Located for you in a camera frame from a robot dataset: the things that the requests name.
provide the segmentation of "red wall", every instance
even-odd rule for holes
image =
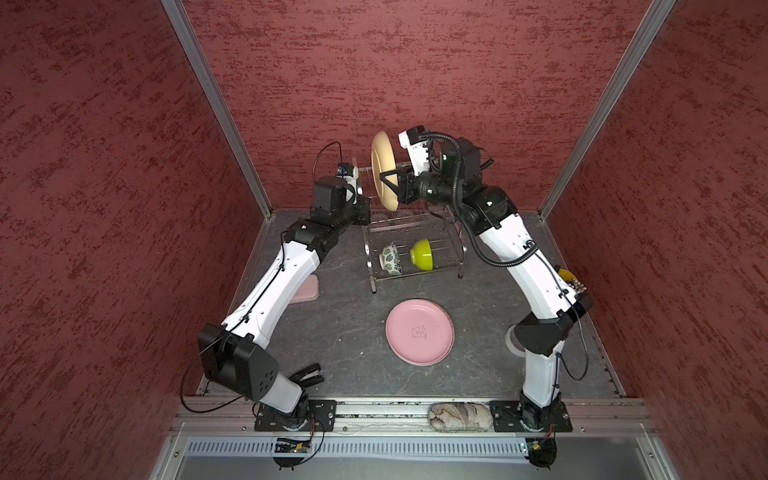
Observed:
[[[768,478],[766,23],[678,0],[550,219],[685,478]]]
[[[424,124],[498,162],[488,181],[541,204],[648,0],[186,0],[275,207],[307,207],[318,150],[369,164]],[[318,171],[331,172],[331,151]]]
[[[260,213],[160,2],[0,24],[0,477],[146,478]]]

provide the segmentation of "green bowl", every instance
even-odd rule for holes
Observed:
[[[432,269],[432,248],[429,240],[422,238],[411,249],[411,262],[420,270],[429,272]]]

